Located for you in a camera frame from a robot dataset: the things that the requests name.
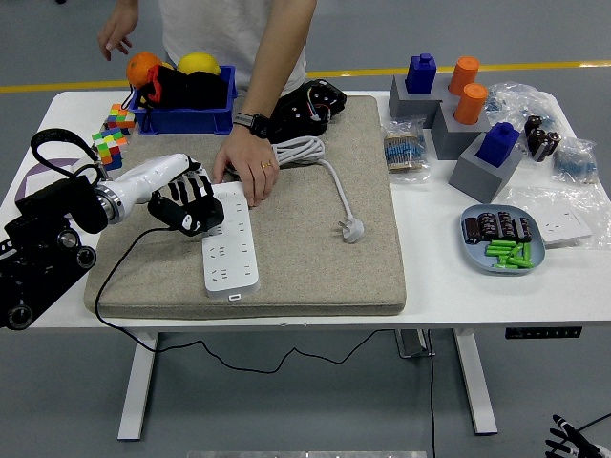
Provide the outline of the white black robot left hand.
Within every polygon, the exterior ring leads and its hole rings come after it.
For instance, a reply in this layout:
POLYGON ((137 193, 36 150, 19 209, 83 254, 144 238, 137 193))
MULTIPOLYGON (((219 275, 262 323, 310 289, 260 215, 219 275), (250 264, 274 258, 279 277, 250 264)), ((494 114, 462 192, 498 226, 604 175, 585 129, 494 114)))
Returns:
POLYGON ((160 156, 131 169, 95 190, 108 221, 124 221, 137 204, 169 228, 192 237, 224 221, 207 172, 185 154, 160 156))

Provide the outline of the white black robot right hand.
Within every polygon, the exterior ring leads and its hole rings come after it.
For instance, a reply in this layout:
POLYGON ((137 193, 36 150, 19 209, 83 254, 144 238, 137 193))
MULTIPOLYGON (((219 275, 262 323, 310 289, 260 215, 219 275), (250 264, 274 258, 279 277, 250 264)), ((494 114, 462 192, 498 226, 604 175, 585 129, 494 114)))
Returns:
POLYGON ((550 439, 545 441, 545 444, 550 448, 545 452, 546 457, 601 458, 610 456, 610 450, 608 448, 588 441, 561 416, 554 414, 553 421, 558 428, 551 428, 550 432, 559 438, 559 442, 550 439))

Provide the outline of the person's left hand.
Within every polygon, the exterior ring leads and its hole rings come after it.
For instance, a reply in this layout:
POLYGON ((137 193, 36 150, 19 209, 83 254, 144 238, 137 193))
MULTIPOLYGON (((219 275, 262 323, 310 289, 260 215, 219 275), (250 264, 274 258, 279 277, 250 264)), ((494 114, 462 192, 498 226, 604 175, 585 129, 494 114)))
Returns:
POLYGON ((237 172, 250 207, 269 197, 280 173, 269 141, 252 135, 241 125, 233 127, 217 153, 213 167, 215 183, 223 181, 228 166, 237 172))

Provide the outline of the person's right hand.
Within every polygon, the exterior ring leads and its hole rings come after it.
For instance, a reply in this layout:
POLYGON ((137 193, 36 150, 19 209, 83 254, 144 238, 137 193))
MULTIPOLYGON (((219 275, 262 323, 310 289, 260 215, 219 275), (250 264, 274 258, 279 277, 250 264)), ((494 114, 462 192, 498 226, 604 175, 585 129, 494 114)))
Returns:
POLYGON ((97 35, 99 50, 107 62, 113 52, 128 55, 133 47, 130 34, 135 30, 139 18, 139 6, 132 1, 117 1, 109 18, 97 35))

